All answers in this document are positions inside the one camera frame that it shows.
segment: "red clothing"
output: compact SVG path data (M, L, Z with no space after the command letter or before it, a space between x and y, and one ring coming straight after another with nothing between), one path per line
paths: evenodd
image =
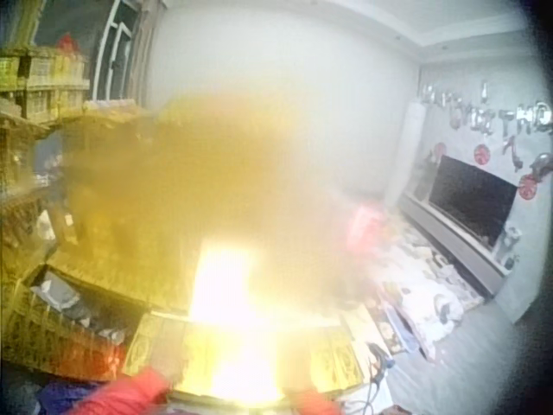
M68 415L142 415L169 387L163 376L147 368L136 376L100 388ZM301 415L340 415L338 406L317 391L298 393L292 400Z

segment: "wall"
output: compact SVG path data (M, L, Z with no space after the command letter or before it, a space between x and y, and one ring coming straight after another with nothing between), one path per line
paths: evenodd
M154 40L149 107L179 94L278 90L343 188L381 193L418 65L344 24L264 2L183 2Z
M487 80L489 85L488 106L496 111L515 111L518 105L533 105L538 99L553 104L539 63L532 58L423 67L421 74L421 84L431 83L436 88L458 92L465 102L472 101L476 105L480 102L482 80ZM551 151L551 137L543 132L532 132L530 135L522 133L517 136L517 153L524 161L524 167L515 173L511 151L502 155L501 121L495 119L493 127L495 132L488 138L466 126L455 131L449 126L448 110L433 106L428 111L423 129L421 155L426 156L436 143L442 142L447 146L448 156L478 165L474 161L474 148L478 144L486 144L490 149L491 159L488 164L480 167L518 185L520 177L531 172L530 165L534 158L541 152ZM512 122L510 127L510 133L515 133L516 124ZM541 282L550 235L552 176L548 175L539 183L534 199L526 201L517 195L512 206L509 219L523 233L515 247L516 253L520 255L520 262L496 297L512 321L518 320L527 310Z

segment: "gray floor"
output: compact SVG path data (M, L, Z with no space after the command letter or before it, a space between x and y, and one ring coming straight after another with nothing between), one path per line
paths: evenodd
M512 375L524 331L491 301L469 311L459 328L437 345L436 363L399 354L389 372L394 403L416 413L489 413Z

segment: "wooden shelf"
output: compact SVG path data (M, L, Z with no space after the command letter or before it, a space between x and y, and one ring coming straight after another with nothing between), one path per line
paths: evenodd
M69 91L88 91L90 89L90 84L60 84L60 85L32 85L25 86L24 91L59 91L59 90L69 90Z
M20 188L16 192L2 193L0 194L0 204L2 204L2 210L10 208L15 202L17 203L22 198L35 195L40 192L47 192L50 189L50 185L35 185L30 188Z
M3 311L6 361L78 380L117 377L121 364L110 361L121 355L119 348L55 310L22 281Z
M35 123L33 121L30 121L26 118L18 117L17 115L10 114L9 112L4 112L4 111L1 111L1 110L0 110L0 118L10 119L13 122L15 122L17 125L23 125L23 126L27 126L27 127L30 127L30 128L35 128L38 131L45 131L46 132L46 131L50 130L49 128L47 128L44 125L37 124L37 123Z

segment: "television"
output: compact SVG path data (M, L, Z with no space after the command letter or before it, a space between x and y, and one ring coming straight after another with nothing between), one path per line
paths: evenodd
M503 231L516 193L515 185L470 164L442 156L429 203L491 248Z

